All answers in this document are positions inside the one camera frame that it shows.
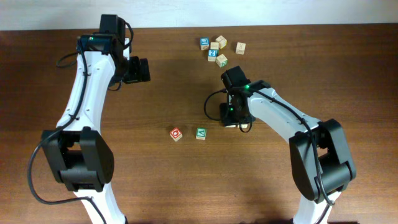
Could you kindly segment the wooden block green V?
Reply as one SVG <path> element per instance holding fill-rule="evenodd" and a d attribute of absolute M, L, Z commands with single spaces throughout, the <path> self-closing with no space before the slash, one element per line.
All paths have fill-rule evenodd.
<path fill-rule="evenodd" d="M 196 139 L 200 139 L 200 140 L 205 140 L 206 139 L 206 133 L 207 133 L 207 129 L 206 128 L 197 128 L 196 131 Z"/>

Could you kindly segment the wooden block red Q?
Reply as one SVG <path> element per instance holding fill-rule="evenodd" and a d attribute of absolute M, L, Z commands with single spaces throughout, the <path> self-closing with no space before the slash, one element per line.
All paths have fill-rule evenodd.
<path fill-rule="evenodd" d="M 181 130 L 179 130 L 178 128 L 173 128 L 173 130 L 171 130 L 171 131 L 169 132 L 169 134 L 170 134 L 170 137 L 171 137 L 175 142 L 177 142 L 177 141 L 178 141 L 179 139 L 181 139 L 182 136 L 183 136 Z"/>

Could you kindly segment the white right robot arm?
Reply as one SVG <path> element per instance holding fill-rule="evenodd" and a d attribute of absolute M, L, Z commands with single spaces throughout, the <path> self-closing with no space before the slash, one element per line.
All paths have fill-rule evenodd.
<path fill-rule="evenodd" d="M 356 177 L 345 132 L 334 119 L 301 112 L 263 80 L 251 82 L 240 67 L 221 75 L 228 99 L 221 119 L 241 126 L 259 119 L 289 145 L 292 177 L 301 193 L 292 223 L 327 223 L 336 199 Z"/>

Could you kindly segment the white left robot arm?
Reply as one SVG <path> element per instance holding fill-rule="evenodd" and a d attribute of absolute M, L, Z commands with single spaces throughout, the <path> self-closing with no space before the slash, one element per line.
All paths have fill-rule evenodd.
<path fill-rule="evenodd" d="M 93 223 L 127 223 L 113 194 L 113 152 L 100 131 L 110 86 L 150 81 L 149 63 L 132 57 L 131 26 L 114 14 L 101 16 L 99 31 L 77 40 L 77 70 L 72 92 L 54 130 L 45 130 L 44 150 L 55 180 L 82 201 Z"/>

